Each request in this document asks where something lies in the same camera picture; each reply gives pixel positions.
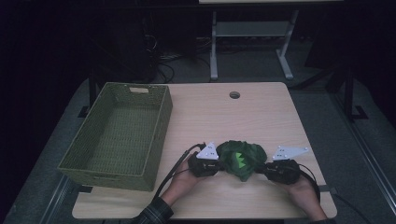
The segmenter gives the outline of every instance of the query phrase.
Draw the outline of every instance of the shirt sleeve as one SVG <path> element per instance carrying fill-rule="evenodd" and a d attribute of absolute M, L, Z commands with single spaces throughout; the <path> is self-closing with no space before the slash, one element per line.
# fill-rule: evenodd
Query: shirt sleeve
<path fill-rule="evenodd" d="M 173 215 L 169 205 L 158 197 L 149 204 L 138 217 L 132 220 L 133 224 L 163 224 Z"/>
<path fill-rule="evenodd" d="M 321 221 L 310 222 L 309 224 L 336 224 L 334 219 L 325 219 Z"/>

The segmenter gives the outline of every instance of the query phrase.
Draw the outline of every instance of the green object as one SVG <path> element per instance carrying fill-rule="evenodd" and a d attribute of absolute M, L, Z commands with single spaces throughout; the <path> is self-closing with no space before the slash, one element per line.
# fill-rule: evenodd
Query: green object
<path fill-rule="evenodd" d="M 267 154 L 260 145 L 247 142 L 228 141 L 216 151 L 226 172 L 238 176 L 242 182 L 248 180 L 258 165 L 267 161 Z"/>
<path fill-rule="evenodd" d="M 167 86 L 107 83 L 58 169 L 82 185 L 152 191 L 172 107 Z"/>

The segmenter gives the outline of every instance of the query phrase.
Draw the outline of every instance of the floor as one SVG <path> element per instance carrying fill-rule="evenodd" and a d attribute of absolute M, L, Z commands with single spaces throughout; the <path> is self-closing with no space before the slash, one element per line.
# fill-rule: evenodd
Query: floor
<path fill-rule="evenodd" d="M 284 82 L 294 86 L 320 70 L 304 67 L 310 42 L 293 41 L 287 54 L 294 79 L 283 77 L 275 49 L 279 40 L 263 40 L 258 47 L 232 45 L 219 54 L 217 82 Z M 196 58 L 164 60 L 160 65 L 166 80 L 172 83 L 209 82 L 209 54 L 205 50 Z M 158 75 L 152 83 L 163 83 Z M 306 134 L 315 151 L 322 173 L 331 188 L 353 204 L 371 223 L 396 223 L 395 211 L 384 196 L 384 185 L 377 178 L 376 165 L 367 160 L 367 152 L 377 161 L 390 186 L 396 186 L 396 130 L 387 122 L 373 102 L 370 93 L 355 82 L 354 105 L 361 105 L 369 119 L 349 122 L 339 102 L 343 91 L 329 94 L 325 77 L 298 91 L 290 91 Z M 128 220 L 78 220 L 72 217 L 79 185 L 62 176 L 56 169 L 83 121 L 78 114 L 89 104 L 88 81 L 81 83 L 64 115 L 53 131 L 25 186 L 11 208 L 6 224 L 22 223 L 128 223 Z M 364 223 L 350 206 L 335 196 L 337 223 Z M 264 223 L 244 220 L 243 223 Z M 305 219 L 286 220 L 288 224 L 307 223 Z"/>

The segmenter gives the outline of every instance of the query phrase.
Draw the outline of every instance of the person's left hand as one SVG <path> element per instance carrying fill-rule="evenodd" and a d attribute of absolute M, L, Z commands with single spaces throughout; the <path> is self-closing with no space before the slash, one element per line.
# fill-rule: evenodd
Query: person's left hand
<path fill-rule="evenodd" d="M 179 198 L 187 195 L 198 182 L 206 178 L 196 177 L 188 170 L 188 159 L 190 156 L 177 167 L 169 188 L 161 196 L 169 206 L 172 206 Z"/>

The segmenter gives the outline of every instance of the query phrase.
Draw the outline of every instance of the white metal table leg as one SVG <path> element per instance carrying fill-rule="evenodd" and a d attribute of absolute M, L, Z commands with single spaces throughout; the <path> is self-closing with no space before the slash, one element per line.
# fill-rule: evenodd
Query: white metal table leg
<path fill-rule="evenodd" d="M 285 74 L 286 79 L 293 79 L 293 74 L 290 71 L 288 61 L 286 60 L 285 55 L 289 46 L 291 35 L 293 34 L 294 25 L 297 21 L 298 12 L 299 12 L 298 10 L 293 11 L 293 14 L 291 15 L 291 19 L 288 25 L 288 29 L 285 34 L 285 43 L 283 44 L 281 49 L 276 50 L 277 58 L 279 59 L 280 65 L 282 66 L 283 73 Z"/>
<path fill-rule="evenodd" d="M 216 58 L 216 11 L 212 21 L 212 50 L 210 52 L 210 79 L 218 79 L 218 59 Z"/>

